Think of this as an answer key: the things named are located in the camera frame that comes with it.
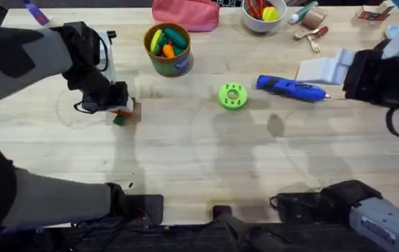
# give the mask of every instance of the scissors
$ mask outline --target scissors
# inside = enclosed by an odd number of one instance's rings
[[[265,3],[264,0],[257,0],[257,5],[259,7],[259,9],[257,10],[252,1],[253,0],[248,0],[249,14],[251,14],[255,19],[261,20],[263,9],[268,5]]]

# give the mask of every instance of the blue hot glue gun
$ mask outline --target blue hot glue gun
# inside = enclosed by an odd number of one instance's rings
[[[317,102],[330,95],[323,89],[296,80],[288,80],[275,76],[259,76],[257,80],[257,89],[273,92],[278,95],[301,99],[306,102]]]

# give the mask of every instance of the green spool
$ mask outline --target green spool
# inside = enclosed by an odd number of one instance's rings
[[[248,101],[248,92],[238,83],[226,83],[218,91],[218,101],[225,109],[241,109]]]

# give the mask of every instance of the pink pencil case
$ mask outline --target pink pencil case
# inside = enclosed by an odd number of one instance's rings
[[[189,32],[210,32],[218,25],[220,6],[211,0],[153,0],[156,22],[181,25]]]

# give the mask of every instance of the wooden table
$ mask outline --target wooden table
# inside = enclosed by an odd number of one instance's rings
[[[333,57],[338,48],[373,48],[391,24],[357,24],[358,7],[325,7],[321,53],[284,20],[272,33],[254,36],[242,27],[241,10],[220,10],[220,25],[191,34],[195,63],[178,78],[158,75],[143,37],[153,24],[149,8],[45,9],[54,22],[83,20],[116,30],[118,79],[127,81],[140,112],[124,127],[109,113],[72,109],[81,98],[53,76],[0,101],[0,149],[19,167],[86,183],[119,183],[130,193],[165,197],[165,223],[203,223],[215,204],[231,204],[245,221],[276,221],[268,197],[319,190],[360,179],[399,207],[399,138],[389,134],[386,109],[334,97],[316,104],[255,90],[259,74],[294,78],[301,60]],[[286,17],[297,8],[289,8]],[[39,28],[26,10],[10,10],[4,27]],[[218,87],[230,81],[248,89],[245,109],[226,111]],[[396,117],[399,129],[399,113]]]

